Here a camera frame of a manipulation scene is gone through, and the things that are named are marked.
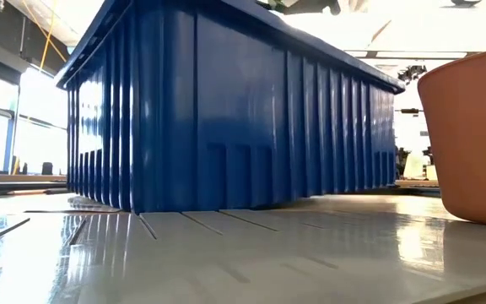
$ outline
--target bin rim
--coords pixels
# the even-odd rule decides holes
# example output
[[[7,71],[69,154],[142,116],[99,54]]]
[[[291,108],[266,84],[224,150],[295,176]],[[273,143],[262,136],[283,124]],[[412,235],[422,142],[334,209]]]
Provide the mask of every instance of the bin rim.
[[[428,78],[431,78],[432,75],[441,73],[444,69],[447,70],[449,67],[454,67],[458,64],[463,64],[465,62],[470,62],[474,60],[478,60],[481,57],[486,57],[486,51],[485,52],[480,52],[478,54],[474,54],[468,57],[460,58],[457,60],[454,60],[452,62],[448,62],[446,64],[440,65],[438,68],[433,69],[432,71],[429,71],[425,75],[421,76],[421,78],[418,81],[418,90],[419,87],[422,85],[422,83],[426,82]]]
[[[93,21],[85,31],[84,36],[80,39],[78,45],[74,49],[70,58],[59,70],[54,80],[57,83],[57,87],[65,89],[67,82],[72,79],[77,71],[89,60],[92,53],[105,39],[106,35],[110,33],[110,30],[106,30],[105,33],[101,33],[101,27],[104,29],[113,27],[119,18],[111,18],[108,22],[105,22],[105,17],[108,13],[117,6],[125,10],[130,4],[136,0],[105,0],[99,9],[99,12],[95,15]],[[298,30],[284,21],[282,21],[275,14],[269,13],[265,8],[255,4],[253,1],[242,0],[187,0],[191,2],[202,2],[210,5],[228,5],[234,8],[236,11],[244,14],[247,18],[253,19],[254,23],[262,23],[271,27],[274,31],[280,34],[291,37],[292,39],[303,42],[310,46],[311,49],[319,51],[329,57],[335,58],[343,68],[355,71],[356,73],[364,73],[366,77],[373,79],[379,84],[388,88],[393,94],[400,94],[404,92],[405,85],[399,79],[395,79],[389,76],[377,68],[371,67],[369,64],[350,56],[346,52],[337,49],[320,38],[314,37],[302,30]]]

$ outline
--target blue plastic bin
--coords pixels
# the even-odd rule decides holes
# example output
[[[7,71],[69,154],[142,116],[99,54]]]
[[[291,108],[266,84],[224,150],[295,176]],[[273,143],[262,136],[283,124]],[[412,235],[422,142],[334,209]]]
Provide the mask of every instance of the blue plastic bin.
[[[395,181],[396,79],[249,0],[106,0],[57,75],[68,187],[135,212]]]

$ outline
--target orange plastic basket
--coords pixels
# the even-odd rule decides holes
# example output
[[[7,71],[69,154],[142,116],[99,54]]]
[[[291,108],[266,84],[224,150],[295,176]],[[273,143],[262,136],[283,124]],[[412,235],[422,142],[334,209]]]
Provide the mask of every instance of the orange plastic basket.
[[[427,73],[418,91],[445,208],[486,224],[486,52]]]

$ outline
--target table surface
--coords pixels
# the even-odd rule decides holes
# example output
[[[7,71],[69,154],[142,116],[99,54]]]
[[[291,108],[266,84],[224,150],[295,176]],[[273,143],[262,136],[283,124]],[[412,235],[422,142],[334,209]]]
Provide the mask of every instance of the table surface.
[[[0,200],[0,303],[447,303],[486,292],[486,226],[439,198],[140,216],[70,198]]]

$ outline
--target yellow cable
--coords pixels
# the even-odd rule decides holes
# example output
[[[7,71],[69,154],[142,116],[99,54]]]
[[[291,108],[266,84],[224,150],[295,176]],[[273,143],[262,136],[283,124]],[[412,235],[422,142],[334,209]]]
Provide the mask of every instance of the yellow cable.
[[[44,61],[46,59],[46,54],[48,53],[48,46],[50,45],[51,31],[54,29],[54,17],[56,16],[56,7],[57,7],[57,0],[54,0],[54,3],[51,8],[50,29],[48,30],[48,36],[46,37],[46,44],[44,45],[44,52],[42,53],[42,60],[40,61],[40,67],[39,67],[40,72],[42,72],[42,68],[44,67]]]
[[[35,24],[37,24],[37,27],[39,28],[39,30],[42,33],[42,35],[44,35],[44,37],[46,39],[48,39],[48,34],[44,31],[44,29],[42,29],[41,24],[39,24],[39,20],[37,20],[37,18],[33,14],[33,12],[31,12],[30,6],[27,5],[27,2],[25,0],[22,0],[22,3],[24,4],[25,9],[28,11],[28,13],[30,14],[30,16],[33,18],[33,21],[35,22]],[[63,56],[63,54],[61,54],[61,52],[59,51],[59,49],[57,49],[56,45],[54,45],[54,43],[51,40],[49,40],[49,41],[50,41],[51,47],[54,49],[54,51],[56,51],[57,55],[59,55],[59,57],[63,60],[63,62],[66,62],[67,59]]]

